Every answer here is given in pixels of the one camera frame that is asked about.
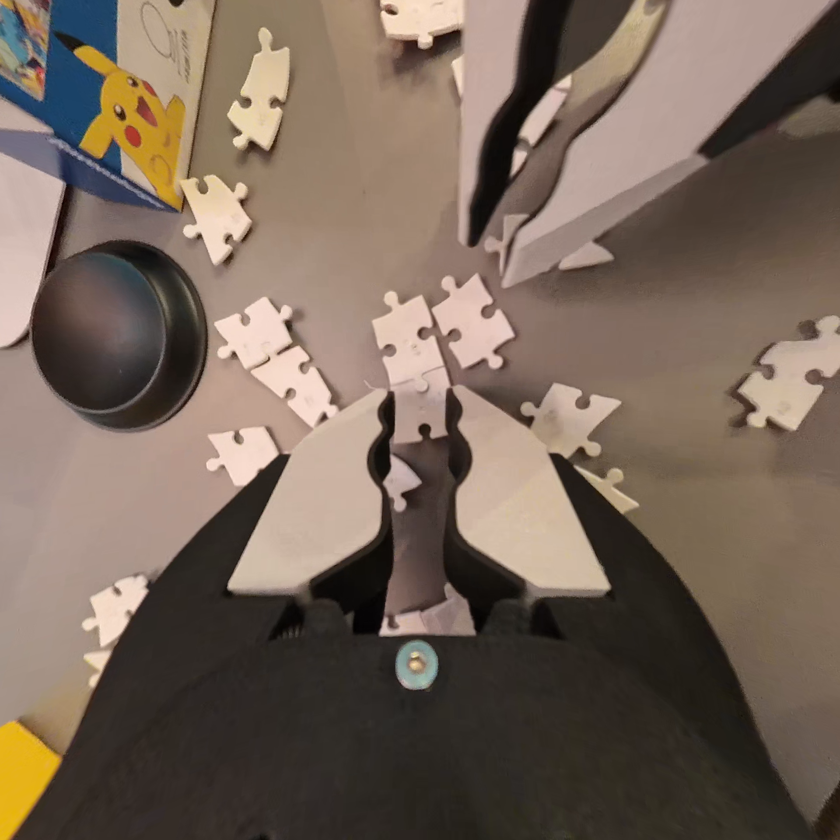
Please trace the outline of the yellow plastic bin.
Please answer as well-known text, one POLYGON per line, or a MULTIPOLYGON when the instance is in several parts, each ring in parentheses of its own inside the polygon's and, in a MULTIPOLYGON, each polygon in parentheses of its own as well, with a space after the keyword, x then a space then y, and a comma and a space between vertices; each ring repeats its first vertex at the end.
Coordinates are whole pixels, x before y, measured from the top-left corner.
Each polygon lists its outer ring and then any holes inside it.
POLYGON ((13 838, 55 776, 61 756, 19 721, 1 727, 1 838, 13 838))

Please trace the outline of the white puzzle pieces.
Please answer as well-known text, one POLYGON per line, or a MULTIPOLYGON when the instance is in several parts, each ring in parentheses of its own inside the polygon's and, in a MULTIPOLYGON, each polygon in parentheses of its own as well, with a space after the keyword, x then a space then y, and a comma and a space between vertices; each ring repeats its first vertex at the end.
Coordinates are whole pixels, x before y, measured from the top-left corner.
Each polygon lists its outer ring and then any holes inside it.
MULTIPOLYGON (((616 31, 627 21, 628 13, 635 3, 632 2, 616 31)), ((615 32, 593 56, 605 47, 615 32)), ((584 64, 575 68, 570 74, 570 85, 565 99, 571 90, 572 74, 584 64)), ((502 242, 503 227, 500 239, 490 238, 487 241, 488 249, 499 250, 500 267, 501 258, 505 252, 505 246, 502 242)), ((431 402, 433 415, 431 418, 417 416, 414 429, 417 431, 421 426, 429 425, 431 431, 435 434, 448 434, 445 407, 446 395, 452 385, 447 379, 438 378, 437 372, 443 370, 445 364, 442 361, 437 361, 436 357, 432 355, 432 351, 437 351, 438 348, 432 336, 424 337, 422 335, 423 330, 437 326, 442 335, 456 333, 457 340, 451 344, 451 351, 458 364, 464 369, 480 362, 487 362, 490 367, 497 369, 502 364, 502 358, 497 350, 515 336, 509 321, 501 310, 494 311, 490 316, 485 315, 485 310, 492 306, 494 301, 480 276, 475 275, 461 284, 453 277, 447 276, 442 281, 442 288, 446 293, 446 299, 433 308, 429 308, 422 297, 412 301, 400 302, 395 294, 389 292, 385 296, 385 305, 390 311, 373 322, 374 334, 380 348, 393 347, 395 350, 393 356, 386 356, 383 361, 389 364, 389 370, 391 371, 389 377, 392 379, 391 388, 388 390, 393 394, 395 412, 391 440, 398 443, 408 442, 407 420, 409 411, 411 409, 417 410, 423 404, 421 396, 425 395, 426 391, 418 391, 417 387, 420 385, 426 385, 434 398, 431 402)), ((606 536, 606 525, 585 525, 582 519, 583 509, 573 500, 571 495, 572 490, 583 489, 585 481, 590 478, 590 475, 573 467, 569 462, 569 457, 577 449, 588 443, 588 433, 605 419, 614 408, 618 407, 618 402, 601 395, 591 395, 587 405, 580 407, 578 401, 581 396, 580 391, 554 385, 549 390, 546 400, 540 406, 524 404, 521 411, 523 415, 532 418, 532 425, 527 429, 546 447, 552 456, 584 530, 610 582, 611 590, 605 596, 598 598, 566 596, 547 598, 535 602, 536 604, 571 599, 573 602, 582 602, 587 606, 590 604, 599 606, 602 602, 607 602, 616 593, 617 589, 617 583, 612 582, 606 572, 606 549, 600 547, 600 542, 606 536)), ((336 415, 335 406, 326 404, 318 407, 312 419, 319 420, 326 417, 326 422, 336 415)), ((259 454, 268 453, 272 455, 270 462, 265 464, 257 462, 254 466, 245 467, 244 474, 237 477, 240 487, 245 487, 255 480, 258 487, 272 492, 289 455, 278 455, 269 438, 264 444, 261 444, 259 435, 262 433, 262 428, 247 428, 241 432, 241 441, 237 441, 234 433, 226 436, 223 441, 230 445, 231 456, 237 458, 250 455, 254 448, 257 449, 259 454)), ((221 573, 227 574, 227 578, 219 578, 216 588, 224 592, 227 599, 241 602, 255 602, 258 599, 265 600, 269 597, 279 597, 300 604, 290 597, 281 595, 233 595, 228 591, 228 579, 233 573, 269 498, 267 497, 266 501, 258 505, 257 513, 252 516, 254 523, 242 527, 235 526, 233 520, 235 503, 244 502, 250 496, 251 492, 249 490, 241 490, 233 501, 198 534, 199 538, 209 537, 211 549, 221 549, 223 551, 219 569, 221 573)), ((377 605, 378 601, 361 608, 357 612, 349 613, 355 620, 360 621, 364 617, 364 610, 368 606, 377 605)))

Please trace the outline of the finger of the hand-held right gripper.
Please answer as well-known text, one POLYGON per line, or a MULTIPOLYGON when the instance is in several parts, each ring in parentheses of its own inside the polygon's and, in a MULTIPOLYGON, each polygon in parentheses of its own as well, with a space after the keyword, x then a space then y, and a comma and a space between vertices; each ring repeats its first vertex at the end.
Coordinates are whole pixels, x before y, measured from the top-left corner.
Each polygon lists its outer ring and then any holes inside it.
POLYGON ((476 246, 508 187, 522 124, 553 84, 565 1, 467 1, 458 240, 476 246))
POLYGON ((701 168, 701 142, 835 5, 636 2, 572 74, 559 121, 503 198, 501 286, 551 270, 701 168))

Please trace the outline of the blue puzzle box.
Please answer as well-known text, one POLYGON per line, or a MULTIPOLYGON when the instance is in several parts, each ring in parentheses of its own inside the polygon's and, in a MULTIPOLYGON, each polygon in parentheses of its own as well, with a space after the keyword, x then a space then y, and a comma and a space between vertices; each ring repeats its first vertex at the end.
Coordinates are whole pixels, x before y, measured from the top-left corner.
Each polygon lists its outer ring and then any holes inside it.
POLYGON ((2 152, 106 200, 180 213, 215 1, 2 1, 2 152))

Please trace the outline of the black round puzzle stand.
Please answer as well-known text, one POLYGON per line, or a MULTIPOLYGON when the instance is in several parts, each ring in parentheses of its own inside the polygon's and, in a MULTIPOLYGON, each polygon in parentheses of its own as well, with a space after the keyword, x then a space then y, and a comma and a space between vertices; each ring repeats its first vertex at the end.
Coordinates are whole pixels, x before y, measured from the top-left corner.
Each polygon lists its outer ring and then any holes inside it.
POLYGON ((59 260, 38 289, 29 335, 49 389, 86 422, 113 432, 178 414, 207 358, 203 302, 163 250, 111 240, 59 260))

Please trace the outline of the white flat stand plate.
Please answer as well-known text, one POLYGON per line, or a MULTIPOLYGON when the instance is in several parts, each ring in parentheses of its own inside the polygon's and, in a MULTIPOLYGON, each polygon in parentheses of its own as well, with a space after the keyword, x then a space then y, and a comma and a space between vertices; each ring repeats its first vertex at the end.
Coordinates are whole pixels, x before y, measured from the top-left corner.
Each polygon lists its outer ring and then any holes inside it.
POLYGON ((47 270, 66 187, 5 154, 1 155, 1 347, 28 330, 47 270))

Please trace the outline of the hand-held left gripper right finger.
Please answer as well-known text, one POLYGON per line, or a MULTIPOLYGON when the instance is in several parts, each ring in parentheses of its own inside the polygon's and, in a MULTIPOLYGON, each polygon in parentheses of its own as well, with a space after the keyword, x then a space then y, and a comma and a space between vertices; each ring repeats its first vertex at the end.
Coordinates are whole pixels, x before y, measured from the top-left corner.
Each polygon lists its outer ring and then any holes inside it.
POLYGON ((610 582, 546 447, 464 385, 448 390, 445 419, 444 568, 473 616, 504 601, 605 596, 610 582))

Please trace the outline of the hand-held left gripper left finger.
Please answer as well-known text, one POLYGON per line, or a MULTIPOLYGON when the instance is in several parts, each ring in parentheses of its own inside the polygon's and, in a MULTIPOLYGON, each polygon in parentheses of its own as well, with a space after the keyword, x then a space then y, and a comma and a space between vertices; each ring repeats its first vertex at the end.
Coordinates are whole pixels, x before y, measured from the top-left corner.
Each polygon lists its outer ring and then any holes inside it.
POLYGON ((330 599, 355 613, 385 594, 393 570, 393 394, 375 389, 295 447, 233 573, 233 595, 330 599))

